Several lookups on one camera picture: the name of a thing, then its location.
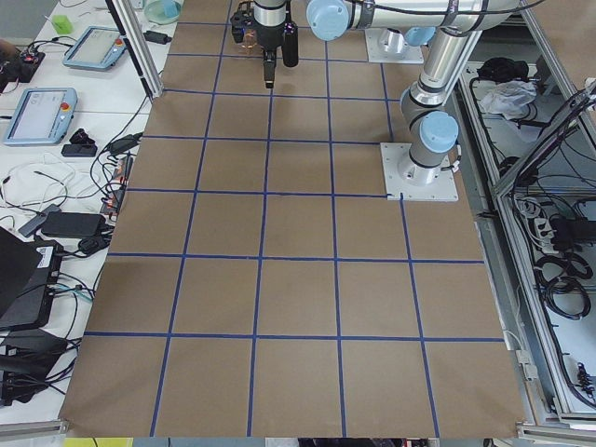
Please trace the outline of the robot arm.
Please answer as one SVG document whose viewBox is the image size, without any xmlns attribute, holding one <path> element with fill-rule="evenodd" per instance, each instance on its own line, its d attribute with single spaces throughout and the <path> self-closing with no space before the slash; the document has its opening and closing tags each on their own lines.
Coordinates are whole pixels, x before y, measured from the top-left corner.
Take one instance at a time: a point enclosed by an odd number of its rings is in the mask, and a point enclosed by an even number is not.
<svg viewBox="0 0 596 447">
<path fill-rule="evenodd" d="M 406 183 L 426 186 L 435 182 L 444 158 L 455 147 L 459 125 L 444 111 L 444 104 L 480 37 L 480 31 L 456 37 L 439 29 L 420 75 L 404 91 L 400 109 L 412 144 L 398 162 L 398 172 Z"/>
<path fill-rule="evenodd" d="M 306 20 L 322 41 L 351 29 L 435 28 L 449 36 L 490 29 L 519 11 L 518 1 L 308 1 Z M 230 19 L 236 43 L 255 32 L 262 50 L 264 85 L 272 88 L 278 54 L 287 67 L 299 61 L 297 25 L 290 1 L 245 1 Z"/>
</svg>

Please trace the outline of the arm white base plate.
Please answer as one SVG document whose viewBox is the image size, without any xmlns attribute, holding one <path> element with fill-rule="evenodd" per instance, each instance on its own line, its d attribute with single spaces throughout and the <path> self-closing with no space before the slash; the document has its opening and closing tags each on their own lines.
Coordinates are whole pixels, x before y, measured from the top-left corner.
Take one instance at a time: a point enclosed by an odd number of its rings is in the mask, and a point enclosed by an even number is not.
<svg viewBox="0 0 596 447">
<path fill-rule="evenodd" d="M 441 164 L 422 168 L 410 158 L 410 143 L 382 142 L 380 144 L 386 198 L 417 202 L 456 202 L 458 193 L 449 157 Z"/>
<path fill-rule="evenodd" d="M 423 64 L 421 44 L 408 39 L 399 31 L 389 29 L 367 29 L 365 43 L 368 62 Z"/>
</svg>

